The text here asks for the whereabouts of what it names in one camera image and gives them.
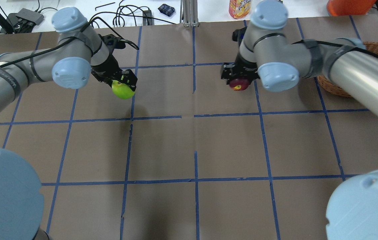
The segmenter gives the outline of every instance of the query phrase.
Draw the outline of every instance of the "orange object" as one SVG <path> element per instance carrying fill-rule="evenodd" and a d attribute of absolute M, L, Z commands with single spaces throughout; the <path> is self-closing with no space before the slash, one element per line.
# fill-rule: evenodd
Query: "orange object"
<path fill-rule="evenodd" d="M 364 15 L 376 0 L 329 0 L 327 11 L 332 16 Z"/>
<path fill-rule="evenodd" d="M 230 0 L 229 14 L 232 18 L 245 17 L 250 12 L 251 0 Z"/>

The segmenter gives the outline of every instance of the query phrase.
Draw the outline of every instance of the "wicker basket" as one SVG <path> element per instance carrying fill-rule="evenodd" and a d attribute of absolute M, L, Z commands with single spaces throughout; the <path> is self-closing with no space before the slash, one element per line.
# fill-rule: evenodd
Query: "wicker basket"
<path fill-rule="evenodd" d="M 378 43 L 376 42 L 364 42 L 364 45 L 367 47 L 367 50 L 378 55 Z M 342 96 L 342 97 L 352 97 L 342 88 L 337 85 L 332 84 L 325 76 L 318 76 L 318 83 L 324 88 L 327 92 Z"/>

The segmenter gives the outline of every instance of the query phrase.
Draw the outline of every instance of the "robotic arm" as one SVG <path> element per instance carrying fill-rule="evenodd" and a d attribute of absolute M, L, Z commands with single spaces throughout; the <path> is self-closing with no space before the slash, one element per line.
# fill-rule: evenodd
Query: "robotic arm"
<path fill-rule="evenodd" d="M 279 92 L 297 85 L 300 76 L 322 74 L 378 115 L 377 56 L 357 38 L 288 44 L 282 30 L 287 18 L 280 2 L 260 2 L 249 26 L 234 32 L 239 53 L 233 64 L 223 64 L 221 78 L 236 91 L 260 79 L 266 90 Z"/>
<path fill-rule="evenodd" d="M 55 81 L 64 88 L 84 87 L 92 73 L 121 98 L 136 90 L 137 77 L 123 71 L 112 55 L 114 48 L 130 43 L 121 37 L 99 37 L 87 19 L 74 7 L 58 11 L 52 24 L 60 33 L 58 46 L 47 50 L 0 55 L 0 112 L 30 84 Z"/>

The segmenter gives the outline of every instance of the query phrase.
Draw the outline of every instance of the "white surface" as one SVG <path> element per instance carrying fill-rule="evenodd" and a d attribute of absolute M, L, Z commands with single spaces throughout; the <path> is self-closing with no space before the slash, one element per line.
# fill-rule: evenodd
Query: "white surface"
<path fill-rule="evenodd" d="M 252 7 L 254 7 L 261 0 L 252 0 Z M 115 4 L 101 7 L 94 10 L 96 6 L 104 5 L 107 3 L 116 2 Z M 40 0 L 41 8 L 44 7 L 54 7 L 57 9 L 64 8 L 67 6 L 77 7 L 81 13 L 86 18 L 91 18 L 94 14 L 102 11 L 116 12 L 120 0 Z M 304 17 L 321 17 L 328 16 L 326 11 L 326 3 L 328 0 L 283 0 L 284 5 L 287 7 L 290 18 L 304 18 Z M 176 13 L 172 17 L 167 17 L 166 15 L 159 12 L 158 7 L 161 4 L 168 4 L 176 9 Z M 12 12 L 18 12 L 22 8 L 29 10 L 35 10 L 38 7 L 37 0 L 0 0 L 0 5 L 4 11 L 9 14 Z M 136 5 L 136 6 L 148 6 L 153 13 L 154 18 L 160 18 L 174 23 L 180 22 L 180 0 L 124 0 L 122 5 Z M 198 0 L 198 19 L 200 22 L 218 22 L 218 21 L 233 21 L 233 19 L 228 12 L 229 0 Z M 51 18 L 54 15 L 55 10 L 46 9 L 42 12 L 45 20 L 40 26 L 34 28 L 34 32 L 46 32 L 54 31 L 51 25 Z M 250 19 L 248 14 L 246 17 L 241 18 L 245 20 Z M 100 14 L 108 24 L 112 25 L 112 19 L 114 14 Z M 132 17 L 124 17 L 126 26 L 134 26 L 134 19 Z M 136 18 L 137 25 L 142 25 L 142 18 Z M 97 21 L 100 27 L 106 27 L 100 21 Z M 159 20 L 154 20 L 155 25 L 168 24 L 161 22 Z"/>

